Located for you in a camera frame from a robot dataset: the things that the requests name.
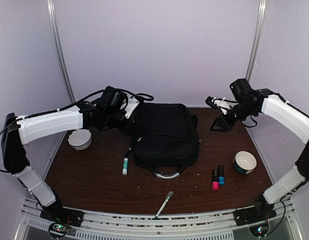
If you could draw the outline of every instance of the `brown tabletop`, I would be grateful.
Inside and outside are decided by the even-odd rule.
[[[211,108],[190,108],[198,116],[200,152],[197,162],[172,180],[157,179],[147,169],[135,166],[129,156],[128,174],[122,175],[123,155],[130,137],[117,129],[101,137],[92,132],[89,148],[76,151],[63,140],[46,182],[66,207],[119,214],[155,215],[169,191],[174,194],[162,214],[200,213],[249,206],[271,185],[265,166],[244,126],[238,123],[228,133],[212,132],[210,126],[219,114]],[[248,151],[257,159],[249,175],[234,170],[232,160],[238,151]],[[224,165],[225,185],[212,191],[212,170]],[[173,173],[175,167],[161,168]]]

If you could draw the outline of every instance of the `black bag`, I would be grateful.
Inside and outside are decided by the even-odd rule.
[[[163,179],[179,177],[199,154],[197,116],[183,104],[143,103],[136,109],[138,125],[131,137],[137,166],[148,168]],[[163,175],[156,167],[177,166],[174,174]]]

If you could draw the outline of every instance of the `white wall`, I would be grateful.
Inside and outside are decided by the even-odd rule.
[[[309,0],[271,0],[252,86],[278,92],[309,114]],[[261,115],[251,130],[275,180],[291,169],[304,146],[289,130]],[[309,183],[292,196],[309,240]]]
[[[0,0],[0,130],[8,113],[27,115],[70,102],[55,49],[46,0]],[[26,148],[41,175],[59,138]],[[0,172],[0,240],[12,239],[25,194],[11,174]]]
[[[156,102],[205,106],[246,75],[258,0],[58,0],[78,100],[107,85]]]

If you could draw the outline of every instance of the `bag handle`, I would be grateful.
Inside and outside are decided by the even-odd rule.
[[[178,169],[175,173],[172,173],[172,174],[163,174],[162,172],[159,172],[159,170],[156,167],[153,167],[153,166],[149,166],[148,169],[151,172],[153,172],[153,174],[158,179],[170,180],[170,179],[175,179],[175,178],[180,177],[180,175],[182,174],[182,172],[185,170],[186,167],[187,167],[186,165],[182,165],[182,166],[178,167]]]

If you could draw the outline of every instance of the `blue marker cap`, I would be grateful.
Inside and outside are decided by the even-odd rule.
[[[219,185],[225,185],[225,177],[223,176],[219,177]]]
[[[219,185],[225,185],[225,168],[223,165],[218,166]]]

